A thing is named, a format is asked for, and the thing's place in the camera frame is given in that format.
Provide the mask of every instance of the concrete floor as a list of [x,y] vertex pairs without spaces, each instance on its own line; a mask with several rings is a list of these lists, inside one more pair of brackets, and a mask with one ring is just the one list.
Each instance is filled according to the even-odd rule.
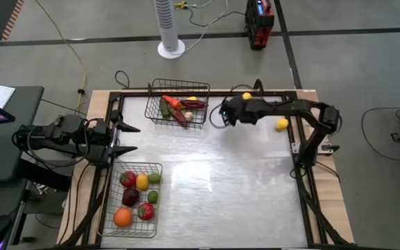
[[[152,0],[41,2],[66,38],[158,34]],[[230,0],[230,9],[244,12],[245,3],[245,0]],[[400,27],[400,0],[282,0],[281,3],[289,31]],[[224,1],[213,1],[207,8],[195,10],[194,19],[206,23],[222,9]],[[188,23],[188,14],[176,11],[179,33],[201,32]],[[243,23],[243,16],[232,15],[211,26],[209,32],[239,32]],[[277,20],[274,30],[280,30]],[[59,39],[51,22],[34,0],[25,0],[9,40],[50,39]],[[316,89],[320,100],[339,108],[344,118],[343,128],[332,142],[341,146],[335,154],[335,163],[356,243],[400,249],[400,162],[374,153],[360,130],[360,118],[367,109],[400,106],[400,33],[290,39],[303,88]],[[172,61],[158,56],[157,44],[75,45],[88,72],[89,94],[85,101],[92,90],[118,88],[114,81],[118,69],[128,72],[132,87],[145,87],[154,78],[178,78],[229,88],[252,84],[260,78],[266,88],[294,88],[281,37],[271,37],[263,51],[251,51],[246,38],[206,39],[179,60]],[[78,61],[65,45],[0,47],[1,84],[43,85],[45,99],[74,107],[81,79]],[[63,113],[67,111],[42,103],[35,123],[48,124]],[[370,114],[365,129],[375,147],[400,158],[400,144],[392,142],[389,136],[400,129],[394,112]],[[53,159],[62,157],[44,154]]]

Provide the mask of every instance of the metal bracket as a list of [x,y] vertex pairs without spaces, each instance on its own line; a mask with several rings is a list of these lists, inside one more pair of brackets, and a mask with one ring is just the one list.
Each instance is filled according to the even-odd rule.
[[[317,149],[317,155],[332,155],[334,152],[336,152],[340,147],[337,145],[332,145],[331,143],[323,143],[319,145],[319,148]],[[291,150],[292,153],[299,153],[300,149],[300,143],[292,143],[291,144]]]

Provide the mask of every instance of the wooden table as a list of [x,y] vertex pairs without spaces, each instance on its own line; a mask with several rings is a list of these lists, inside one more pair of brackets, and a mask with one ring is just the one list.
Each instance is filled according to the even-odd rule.
[[[87,114],[87,119],[92,118],[100,118],[106,115],[106,111],[108,109],[108,100],[111,92],[119,92],[120,90],[95,90],[92,93],[92,97],[90,99],[89,110]],[[121,90],[122,92],[147,92],[147,90]],[[265,90],[265,91],[291,91],[291,90]],[[298,99],[307,99],[311,101],[318,101],[317,93],[315,90],[295,90],[297,92]],[[297,123],[293,120],[291,124],[294,136],[296,136],[296,141],[300,141],[299,139],[299,131],[297,127]],[[305,121],[303,121],[303,129],[305,131],[306,137],[308,137],[313,128],[311,128]],[[317,160],[331,169],[335,170],[334,160],[332,156],[318,156]],[[83,171],[84,166],[86,166],[87,161],[83,160],[77,166],[75,166],[74,176],[72,181],[72,197],[71,207],[69,207],[69,202],[66,203],[65,211],[62,217],[60,231],[58,234],[57,243],[65,232],[66,224],[69,222],[69,228],[65,232],[63,241],[65,241],[72,234],[72,222],[75,220],[75,227],[78,226],[82,218],[84,218],[86,212],[88,211],[88,204],[90,199],[90,193],[92,191],[92,184],[94,179],[94,171],[95,168],[89,166],[84,175],[81,177],[81,182],[79,186],[79,194],[78,194],[78,208],[76,211],[76,216],[74,217],[75,212],[75,203],[76,203],[76,186],[77,180],[80,178],[80,175]],[[347,211],[345,208],[344,198],[342,196],[342,191],[340,189],[340,184],[338,182],[338,178],[334,176],[332,173],[328,172],[324,168],[320,167],[319,164],[316,164],[312,169],[315,179],[315,185],[317,188],[317,194],[319,197],[320,207],[323,214],[329,220],[329,222],[333,225],[333,227],[339,232],[339,234],[347,241],[353,242],[353,235],[351,232],[351,227],[349,224]],[[99,182],[98,191],[100,192],[105,181],[106,171],[101,173],[101,180]],[[68,210],[70,209],[70,216],[67,217]],[[97,229],[99,223],[99,213],[100,209],[97,211],[95,216],[92,219],[92,224],[90,227],[90,236],[89,236],[89,244],[95,244],[97,238]],[[309,210],[310,215],[310,223],[312,234],[314,237],[315,243],[320,243],[319,231],[317,230],[317,221],[313,215],[313,212]]]

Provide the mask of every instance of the red power tool battery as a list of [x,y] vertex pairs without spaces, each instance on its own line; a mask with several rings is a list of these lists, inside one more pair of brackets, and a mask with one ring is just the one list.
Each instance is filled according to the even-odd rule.
[[251,49],[265,48],[274,26],[274,11],[271,2],[269,0],[248,0],[244,19]]

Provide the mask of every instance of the red pepper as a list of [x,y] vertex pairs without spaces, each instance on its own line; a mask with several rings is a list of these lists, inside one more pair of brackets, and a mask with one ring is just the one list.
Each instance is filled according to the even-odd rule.
[[194,100],[183,100],[180,101],[181,105],[185,106],[186,108],[205,108],[204,101],[194,101]]
[[138,207],[138,217],[142,220],[150,220],[150,219],[152,219],[154,214],[155,214],[155,212],[154,212],[153,206],[149,202],[141,204]]
[[182,127],[188,126],[188,121],[186,120],[185,116],[179,111],[171,110],[171,115]]
[[174,99],[167,95],[162,95],[161,98],[163,98],[171,107],[175,109],[179,109],[181,107],[180,101],[177,99]]

